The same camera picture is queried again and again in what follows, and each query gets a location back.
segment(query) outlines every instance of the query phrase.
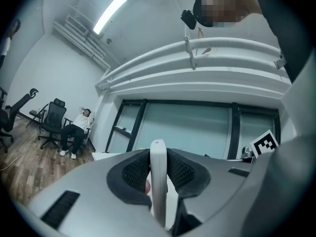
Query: white cable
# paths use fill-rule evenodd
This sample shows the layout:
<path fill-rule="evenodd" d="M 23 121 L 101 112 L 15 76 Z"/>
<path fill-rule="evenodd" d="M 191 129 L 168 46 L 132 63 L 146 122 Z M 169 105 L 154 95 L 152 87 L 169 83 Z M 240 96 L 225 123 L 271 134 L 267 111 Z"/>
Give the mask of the white cable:
<path fill-rule="evenodd" d="M 6 170 L 7 168 L 9 168 L 9 167 L 12 165 L 12 163 L 14 163 L 16 160 L 18 160 L 18 159 L 24 154 L 24 152 L 25 152 L 25 150 L 26 150 L 26 147 L 37 137 L 37 135 L 38 135 L 38 133 L 36 132 L 34 138 L 33 138 L 32 140 L 30 140 L 30 142 L 25 146 L 25 148 L 24 148 L 22 154 L 21 154 L 18 158 L 16 158 L 13 162 L 11 162 L 6 168 L 0 169 L 0 171 Z"/>

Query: window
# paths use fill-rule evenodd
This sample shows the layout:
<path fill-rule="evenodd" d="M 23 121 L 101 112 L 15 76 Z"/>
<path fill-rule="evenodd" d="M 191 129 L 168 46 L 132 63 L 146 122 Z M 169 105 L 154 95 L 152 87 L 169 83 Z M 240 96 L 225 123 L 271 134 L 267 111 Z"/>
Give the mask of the window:
<path fill-rule="evenodd" d="M 168 148 L 223 159 L 229 119 L 228 108 L 149 103 L 133 149 L 163 139 Z"/>
<path fill-rule="evenodd" d="M 106 152 L 149 148 L 163 139 L 176 148 L 218 159 L 240 158 L 244 146 L 271 130 L 280 143 L 277 109 L 238 103 L 178 100 L 124 100 Z"/>

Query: black pants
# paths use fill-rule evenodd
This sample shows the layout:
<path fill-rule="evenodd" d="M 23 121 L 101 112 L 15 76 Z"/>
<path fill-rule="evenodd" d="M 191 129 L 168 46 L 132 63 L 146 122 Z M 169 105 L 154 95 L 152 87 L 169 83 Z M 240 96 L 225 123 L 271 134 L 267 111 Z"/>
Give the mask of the black pants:
<path fill-rule="evenodd" d="M 61 145 L 62 145 L 62 150 L 67 150 L 68 145 L 68 135 L 73 134 L 74 135 L 74 146 L 73 146 L 73 151 L 72 153 L 75 155 L 84 140 L 85 134 L 84 130 L 74 124 L 69 124 L 66 125 L 62 130 L 61 130 Z"/>

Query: chair headrest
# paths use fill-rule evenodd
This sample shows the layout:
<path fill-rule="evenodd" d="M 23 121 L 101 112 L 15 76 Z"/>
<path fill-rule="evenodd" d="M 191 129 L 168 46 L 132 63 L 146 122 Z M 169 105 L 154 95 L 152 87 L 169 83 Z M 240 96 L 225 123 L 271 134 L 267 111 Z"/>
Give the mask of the chair headrest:
<path fill-rule="evenodd" d="M 54 103 L 60 107 L 65 107 L 66 105 L 64 101 L 61 101 L 58 98 L 55 98 Z"/>

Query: wooden floor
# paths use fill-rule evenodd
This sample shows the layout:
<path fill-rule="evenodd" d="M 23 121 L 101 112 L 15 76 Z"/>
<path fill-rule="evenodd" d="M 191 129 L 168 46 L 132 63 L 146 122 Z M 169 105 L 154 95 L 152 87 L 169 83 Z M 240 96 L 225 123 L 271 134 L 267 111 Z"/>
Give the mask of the wooden floor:
<path fill-rule="evenodd" d="M 77 159 L 73 160 L 69 153 L 61 157 L 52 144 L 46 144 L 41 150 L 40 145 L 44 139 L 37 139 L 36 134 L 40 134 L 39 128 L 35 123 L 26 128 L 28 122 L 26 118 L 18 115 L 13 130 L 9 132 L 13 135 L 14 142 L 11 143 L 9 138 L 3 138 L 8 146 L 8 153 L 5 154 L 3 148 L 0 149 L 0 169 L 7 167 L 25 149 L 23 155 L 8 169 L 0 171 L 2 183 L 11 198 L 24 205 L 27 205 L 41 189 L 75 167 L 93 161 L 91 153 L 94 151 L 88 143 L 83 154 L 78 151 Z"/>

